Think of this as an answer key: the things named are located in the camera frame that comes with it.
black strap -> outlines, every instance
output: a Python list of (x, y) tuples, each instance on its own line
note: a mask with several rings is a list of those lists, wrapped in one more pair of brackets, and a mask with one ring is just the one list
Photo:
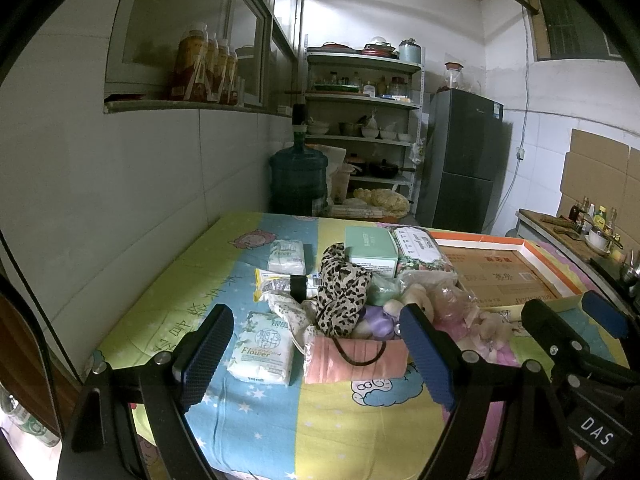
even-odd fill
[(332, 337), (331, 339), (334, 340), (335, 347), (338, 349), (338, 352), (340, 353), (342, 358), (345, 361), (347, 361), (351, 366), (368, 366), (370, 364), (373, 364), (378, 359), (380, 359), (382, 357), (382, 354), (384, 353), (384, 351), (386, 349), (386, 341), (383, 341), (382, 342), (382, 346), (380, 347), (380, 351), (375, 355), (374, 358), (369, 359), (368, 361), (358, 362), (358, 361), (354, 361), (347, 354), (345, 354), (344, 349), (342, 348), (342, 346), (340, 345), (340, 343), (338, 342), (338, 340), (335, 337)]
[(306, 276), (290, 275), (291, 297), (298, 303), (306, 300)]

wall shelf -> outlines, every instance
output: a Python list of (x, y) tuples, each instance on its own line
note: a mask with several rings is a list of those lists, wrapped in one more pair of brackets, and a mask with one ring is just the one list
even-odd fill
[(348, 95), (348, 94), (318, 94), (308, 93), (304, 95), (307, 101), (327, 101), (334, 103), (358, 103), (372, 106), (387, 106), (392, 108), (404, 108), (406, 110), (417, 110), (420, 108), (419, 104), (415, 103), (403, 103), (402, 101), (393, 101), (391, 99), (381, 99), (379, 97), (369, 97), (362, 95)]
[(331, 139), (331, 140), (356, 140), (357, 142), (376, 142), (379, 144), (392, 144), (394, 146), (411, 146), (412, 142), (403, 142), (402, 140), (387, 139), (370, 139), (369, 137), (349, 137), (344, 135), (309, 135), (307, 139)]
[(415, 74), (422, 70), (421, 65), (407, 63), (398, 59), (364, 56), (363, 54), (342, 54), (340, 52), (307, 52), (306, 62), (308, 62), (309, 65), (356, 66), (359, 68), (373, 68), (405, 74)]
[(401, 176), (396, 178), (378, 178), (376, 176), (353, 176), (349, 177), (349, 180), (360, 182), (377, 182), (379, 184), (398, 184), (399, 186), (410, 186), (411, 182)]

kettle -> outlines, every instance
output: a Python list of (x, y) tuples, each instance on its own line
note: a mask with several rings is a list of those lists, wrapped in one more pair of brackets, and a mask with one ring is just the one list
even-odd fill
[(415, 43), (414, 38), (402, 40), (398, 47), (400, 61), (407, 63), (422, 64), (422, 49)]

green box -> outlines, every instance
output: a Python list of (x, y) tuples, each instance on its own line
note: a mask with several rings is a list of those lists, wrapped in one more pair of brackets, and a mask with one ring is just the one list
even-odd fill
[(396, 275), (398, 248), (383, 227), (347, 226), (344, 248), (352, 263), (390, 278)]

tissue package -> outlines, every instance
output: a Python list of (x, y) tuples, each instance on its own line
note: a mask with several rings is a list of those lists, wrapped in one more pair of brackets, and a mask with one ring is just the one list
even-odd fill
[(287, 322), (272, 313), (250, 312), (227, 370), (245, 382), (289, 384), (292, 357)]

